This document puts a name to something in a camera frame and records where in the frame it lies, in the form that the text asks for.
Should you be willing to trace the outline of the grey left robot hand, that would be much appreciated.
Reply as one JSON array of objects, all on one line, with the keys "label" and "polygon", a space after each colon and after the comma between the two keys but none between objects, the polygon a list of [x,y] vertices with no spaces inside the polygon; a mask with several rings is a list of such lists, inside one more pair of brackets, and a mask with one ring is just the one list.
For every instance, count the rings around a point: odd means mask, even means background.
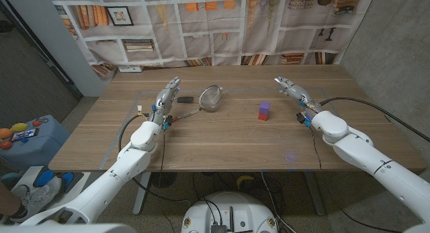
[{"label": "grey left robot hand", "polygon": [[179,77],[174,77],[159,92],[153,105],[153,112],[148,117],[150,122],[154,122],[159,126],[163,124],[164,117],[171,111],[173,100],[179,91],[180,82],[181,79]]}]

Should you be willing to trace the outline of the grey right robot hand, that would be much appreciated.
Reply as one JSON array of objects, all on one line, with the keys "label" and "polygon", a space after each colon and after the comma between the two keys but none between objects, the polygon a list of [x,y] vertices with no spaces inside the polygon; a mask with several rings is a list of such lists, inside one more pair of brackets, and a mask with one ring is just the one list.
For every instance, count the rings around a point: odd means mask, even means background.
[{"label": "grey right robot hand", "polygon": [[312,97],[303,87],[284,77],[277,77],[274,81],[280,86],[280,93],[287,95],[303,108],[306,118],[313,118],[316,114],[323,111],[321,105],[313,101]]}]

